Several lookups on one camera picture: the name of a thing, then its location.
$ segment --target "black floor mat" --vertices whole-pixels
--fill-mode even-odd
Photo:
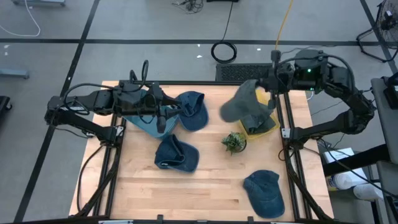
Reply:
[[[216,81],[246,81],[263,76],[271,63],[232,63],[216,66]]]

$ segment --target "small succulent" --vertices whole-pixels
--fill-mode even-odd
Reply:
[[[227,137],[221,141],[226,145],[226,150],[231,152],[231,155],[243,151],[246,147],[246,137],[243,133],[231,132]]]

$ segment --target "yellow container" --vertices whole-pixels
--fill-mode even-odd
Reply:
[[[268,105],[269,94],[265,95],[263,90],[256,90],[256,96],[257,96],[257,100],[260,103],[262,103],[263,105]],[[243,127],[242,121],[240,121],[240,120],[239,120],[239,127],[241,127],[241,129],[243,130],[243,133],[246,136],[246,139],[255,139],[255,138],[262,136],[263,134],[268,134],[271,131],[280,128],[280,123],[279,123],[278,119],[275,117],[274,113],[271,114],[271,119],[274,120],[275,126],[273,128],[271,128],[270,130],[268,130],[266,133],[248,134],[246,132],[245,128]]]

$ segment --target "gray floor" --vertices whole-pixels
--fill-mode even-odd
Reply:
[[[202,12],[186,15],[173,7],[173,0],[101,0],[89,39],[219,39],[228,18],[228,2],[206,3]],[[378,0],[367,0],[376,16]],[[42,28],[38,38],[78,39],[93,0],[68,0],[67,6],[33,6],[32,14]],[[235,4],[226,39],[275,40],[289,0],[241,0]],[[23,6],[0,1],[0,25],[20,34],[36,32]],[[282,40],[354,40],[370,28],[359,0],[300,0],[293,5]],[[0,38],[14,38],[0,30]],[[375,41],[376,37],[366,37]],[[0,44],[0,67],[26,69],[30,79],[0,78],[0,95],[12,98],[14,109],[0,128],[0,223],[11,222],[25,191],[40,151],[47,126],[43,120],[46,104],[62,89],[77,44]],[[281,45],[281,51],[295,47]],[[216,62],[206,44],[86,44],[72,85],[81,82],[127,79],[130,69],[141,72],[145,59],[150,62],[149,80],[214,80]],[[273,45],[237,45],[235,63],[270,61]],[[386,63],[363,55],[358,47],[317,47],[339,55],[352,66],[359,89],[368,89],[370,79],[391,75]],[[367,50],[383,56],[380,47]],[[230,55],[219,47],[220,58]],[[92,89],[76,90],[85,94]],[[308,103],[311,113],[337,103],[321,93]],[[313,116],[318,124],[344,111],[340,104]],[[335,143],[341,134],[325,139]],[[378,116],[361,134],[345,136],[338,147],[364,151],[383,143]],[[85,141],[56,131],[30,201],[25,221],[62,218],[68,215]],[[335,217],[347,222],[372,223],[370,204],[331,196]]]

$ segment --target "wooden tabletop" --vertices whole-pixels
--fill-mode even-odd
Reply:
[[[103,84],[115,86],[118,82],[103,82]],[[254,171],[265,169],[279,174],[279,187],[285,204],[285,213],[272,220],[294,221],[285,162],[278,159],[278,152],[282,149],[280,131],[275,130],[248,141],[243,152],[232,156],[225,151],[225,146],[221,143],[222,138],[231,131],[241,132],[237,123],[225,123],[219,116],[220,106],[234,95],[238,86],[162,85],[161,87],[172,97],[185,91],[205,94],[205,104],[209,113],[208,124],[203,129],[191,133],[178,123],[173,131],[180,141],[187,142],[199,150],[198,167],[193,174],[160,170],[154,164],[160,140],[127,122],[111,218],[154,220],[157,215],[162,214],[165,220],[245,221],[248,216],[253,216],[255,221],[266,220],[256,215],[243,189],[244,178]],[[305,93],[291,91],[289,95],[295,125],[303,128],[312,126]],[[95,115],[93,121],[102,126],[109,126],[111,116]],[[88,140],[82,163],[98,146],[96,138]],[[315,141],[308,141],[305,146],[318,151]],[[308,191],[325,213],[333,217],[319,156],[308,151],[300,153]],[[98,186],[103,156],[104,150],[88,163],[84,171],[81,206]],[[102,214],[107,191],[105,190],[103,194]],[[301,217],[304,217],[300,194],[298,200]],[[76,212],[75,192],[70,214]]]

